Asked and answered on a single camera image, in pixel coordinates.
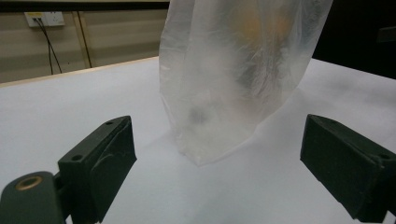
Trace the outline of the translucent white plastic bag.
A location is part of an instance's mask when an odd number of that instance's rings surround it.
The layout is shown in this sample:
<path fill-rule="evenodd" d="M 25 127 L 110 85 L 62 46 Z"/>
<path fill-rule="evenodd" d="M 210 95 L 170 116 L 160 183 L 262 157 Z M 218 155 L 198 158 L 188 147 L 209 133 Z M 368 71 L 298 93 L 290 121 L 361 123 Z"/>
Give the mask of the translucent white plastic bag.
<path fill-rule="evenodd" d="M 219 160 L 290 97 L 333 0 L 170 0 L 160 93 L 178 150 Z"/>

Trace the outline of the white wall socket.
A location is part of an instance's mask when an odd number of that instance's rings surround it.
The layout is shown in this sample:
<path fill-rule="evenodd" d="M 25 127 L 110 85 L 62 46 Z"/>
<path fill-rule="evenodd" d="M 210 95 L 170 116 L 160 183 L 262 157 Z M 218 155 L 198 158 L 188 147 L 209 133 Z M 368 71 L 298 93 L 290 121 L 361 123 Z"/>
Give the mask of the white wall socket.
<path fill-rule="evenodd" d="M 50 11 L 50 12 L 25 12 L 24 16 L 30 27 L 38 27 L 38 23 L 41 25 L 53 27 L 53 26 L 64 26 L 64 16 L 61 11 Z"/>

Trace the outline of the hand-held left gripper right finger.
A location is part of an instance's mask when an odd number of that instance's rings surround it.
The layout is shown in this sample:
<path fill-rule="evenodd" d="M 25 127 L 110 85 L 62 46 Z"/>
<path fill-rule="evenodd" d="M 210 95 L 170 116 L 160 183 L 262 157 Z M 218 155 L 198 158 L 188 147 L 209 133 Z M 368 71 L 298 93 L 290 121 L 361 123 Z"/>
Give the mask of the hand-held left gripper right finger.
<path fill-rule="evenodd" d="M 300 160 L 363 223 L 396 216 L 396 154 L 344 124 L 309 114 Z"/>

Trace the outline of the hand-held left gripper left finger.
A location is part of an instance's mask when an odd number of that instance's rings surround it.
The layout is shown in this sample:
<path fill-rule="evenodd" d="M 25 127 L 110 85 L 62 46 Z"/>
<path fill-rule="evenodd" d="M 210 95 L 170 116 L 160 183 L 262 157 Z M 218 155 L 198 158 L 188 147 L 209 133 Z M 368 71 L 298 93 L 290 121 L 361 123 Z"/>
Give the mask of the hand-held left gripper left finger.
<path fill-rule="evenodd" d="M 71 190 L 72 220 L 101 222 L 135 161 L 129 116 L 103 123 L 67 152 L 58 166 L 62 183 Z"/>

